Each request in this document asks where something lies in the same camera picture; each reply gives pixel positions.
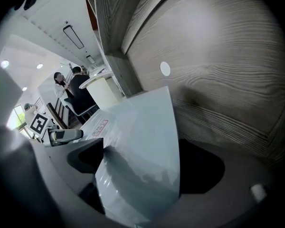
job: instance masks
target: man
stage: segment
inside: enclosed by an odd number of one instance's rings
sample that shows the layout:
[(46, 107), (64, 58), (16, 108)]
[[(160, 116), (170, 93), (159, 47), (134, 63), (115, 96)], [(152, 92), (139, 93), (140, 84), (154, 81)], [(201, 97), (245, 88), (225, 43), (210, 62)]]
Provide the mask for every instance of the man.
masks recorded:
[(88, 75), (82, 75), (81, 68), (79, 66), (74, 67), (72, 72), (74, 77), (70, 82), (70, 89), (74, 95), (74, 99), (71, 104), (73, 105), (74, 110), (80, 113), (90, 106), (95, 105), (95, 101), (87, 89), (79, 89), (79, 86), (90, 77)]
[(25, 110), (24, 113), (25, 122), (27, 123), (27, 125), (30, 125), (35, 117), (37, 106), (35, 106), (34, 104), (26, 103), (24, 105), (24, 110)]

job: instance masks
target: ceiling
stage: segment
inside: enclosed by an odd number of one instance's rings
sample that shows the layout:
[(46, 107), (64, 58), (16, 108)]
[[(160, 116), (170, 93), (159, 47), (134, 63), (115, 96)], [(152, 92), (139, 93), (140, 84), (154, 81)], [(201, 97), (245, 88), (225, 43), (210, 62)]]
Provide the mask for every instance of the ceiling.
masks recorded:
[[(37, 0), (29, 10), (24, 11), (20, 8), (13, 15), (15, 14), (27, 19), (87, 65), (90, 62), (86, 56), (95, 57), (100, 53), (89, 20), (86, 0)], [(63, 32), (67, 25), (73, 26), (73, 30), (84, 44), (82, 49), (78, 49)]]
[(21, 98), (29, 98), (38, 86), (61, 66), (68, 67), (66, 59), (19, 36), (11, 35), (0, 54), (0, 62), (9, 61), (5, 68), (9, 76), (22, 89), (28, 89)]

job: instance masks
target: dark hair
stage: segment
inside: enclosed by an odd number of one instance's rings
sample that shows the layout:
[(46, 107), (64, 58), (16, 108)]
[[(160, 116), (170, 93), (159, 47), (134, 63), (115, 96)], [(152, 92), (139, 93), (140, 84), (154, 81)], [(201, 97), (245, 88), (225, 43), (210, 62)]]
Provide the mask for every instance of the dark hair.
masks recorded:
[(72, 73), (73, 74), (77, 74), (77, 73), (81, 73), (81, 67), (76, 66), (72, 69)]
[(56, 73), (54, 73), (54, 80), (55, 80), (55, 83), (56, 84), (59, 84), (59, 85), (61, 85), (61, 86), (65, 86), (66, 84), (65, 84), (65, 82), (58, 82), (57, 80), (56, 80), (56, 78), (57, 78), (57, 76), (58, 76), (58, 74), (61, 74), (60, 72), (56, 72)]

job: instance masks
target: recessed ceiling light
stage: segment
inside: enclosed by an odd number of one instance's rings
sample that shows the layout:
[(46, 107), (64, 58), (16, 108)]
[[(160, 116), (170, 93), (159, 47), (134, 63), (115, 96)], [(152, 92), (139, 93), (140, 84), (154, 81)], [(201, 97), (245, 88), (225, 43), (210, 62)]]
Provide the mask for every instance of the recessed ceiling light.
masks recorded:
[(4, 61), (2, 61), (1, 63), (0, 63), (0, 66), (2, 67), (2, 68), (6, 68), (6, 67), (8, 67), (10, 65), (10, 62), (8, 61), (8, 60), (4, 60)]

